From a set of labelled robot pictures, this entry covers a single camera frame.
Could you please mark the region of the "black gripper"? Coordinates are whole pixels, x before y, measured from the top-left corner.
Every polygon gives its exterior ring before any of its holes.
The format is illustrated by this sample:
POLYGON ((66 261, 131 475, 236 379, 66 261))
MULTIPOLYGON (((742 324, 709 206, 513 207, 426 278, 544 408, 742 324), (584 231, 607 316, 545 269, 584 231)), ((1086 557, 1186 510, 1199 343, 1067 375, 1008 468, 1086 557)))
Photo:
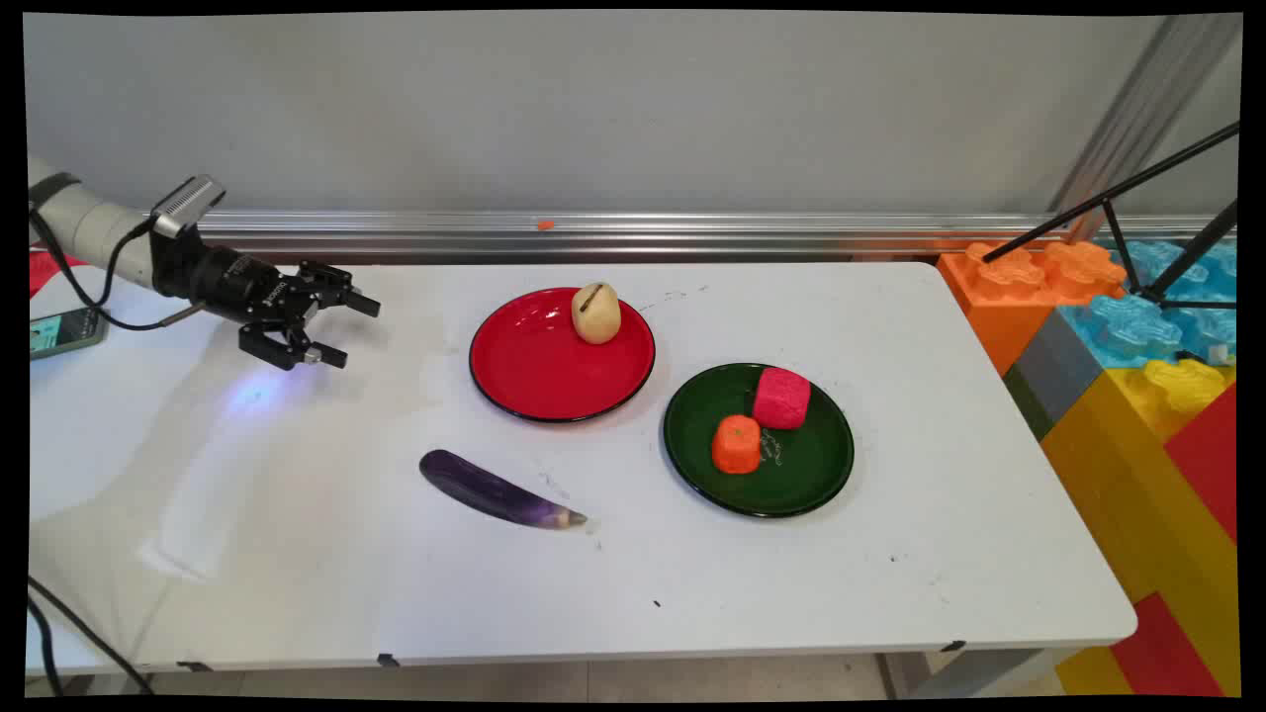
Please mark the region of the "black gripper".
POLYGON ((346 270, 305 260, 298 271, 282 272, 252 255, 208 246, 195 228, 176 237, 153 231, 152 261, 154 290, 246 324, 238 331, 241 351, 284 371, 303 364, 346 367, 346 352, 308 337, 316 310, 348 307, 370 318, 381 310, 346 270))

